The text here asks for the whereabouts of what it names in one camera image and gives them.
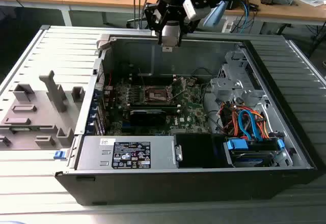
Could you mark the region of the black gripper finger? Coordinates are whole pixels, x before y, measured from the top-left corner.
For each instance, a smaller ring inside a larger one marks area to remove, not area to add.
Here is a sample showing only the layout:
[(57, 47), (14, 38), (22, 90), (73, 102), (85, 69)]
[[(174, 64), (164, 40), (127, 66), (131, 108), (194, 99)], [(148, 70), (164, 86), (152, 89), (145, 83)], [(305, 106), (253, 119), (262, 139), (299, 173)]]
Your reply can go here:
[(162, 44), (162, 31), (166, 24), (166, 2), (146, 3), (143, 10), (148, 28), (158, 35), (158, 44)]
[(193, 33), (196, 30), (197, 26), (198, 26), (198, 20), (190, 21), (187, 23), (185, 23), (183, 19), (180, 20), (177, 46), (181, 45), (183, 36), (188, 33)]

